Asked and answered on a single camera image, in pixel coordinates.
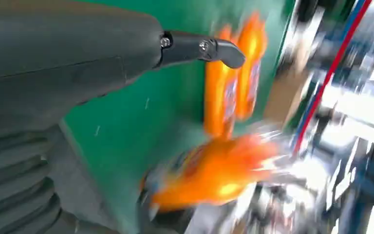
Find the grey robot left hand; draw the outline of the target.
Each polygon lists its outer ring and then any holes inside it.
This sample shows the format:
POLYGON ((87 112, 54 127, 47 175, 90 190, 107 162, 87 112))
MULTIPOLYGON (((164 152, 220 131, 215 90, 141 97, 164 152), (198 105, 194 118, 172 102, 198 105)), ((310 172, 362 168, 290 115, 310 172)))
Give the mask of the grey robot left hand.
POLYGON ((64 210, 52 157, 75 106, 145 72, 202 60, 239 68, 229 39, 164 30, 149 14, 71 0, 0 0, 0 234, 115 234, 64 210))

